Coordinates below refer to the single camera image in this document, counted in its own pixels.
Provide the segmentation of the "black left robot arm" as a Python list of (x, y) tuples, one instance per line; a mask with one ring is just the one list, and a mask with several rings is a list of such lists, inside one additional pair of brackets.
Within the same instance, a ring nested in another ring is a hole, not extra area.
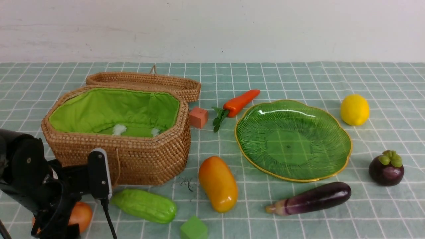
[(1, 129), (1, 190), (33, 213), (31, 235), (38, 239), (79, 239), (82, 223), (71, 213), (89, 194), (88, 167), (63, 167), (44, 157), (44, 145), (32, 135)]

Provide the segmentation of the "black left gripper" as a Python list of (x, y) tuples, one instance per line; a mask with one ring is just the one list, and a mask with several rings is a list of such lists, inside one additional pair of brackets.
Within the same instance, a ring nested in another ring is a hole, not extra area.
[(89, 187), (87, 165), (62, 167), (58, 160), (23, 159), (20, 189), (23, 206), (35, 218), (31, 235), (37, 239), (79, 239), (80, 225), (70, 223), (71, 213)]

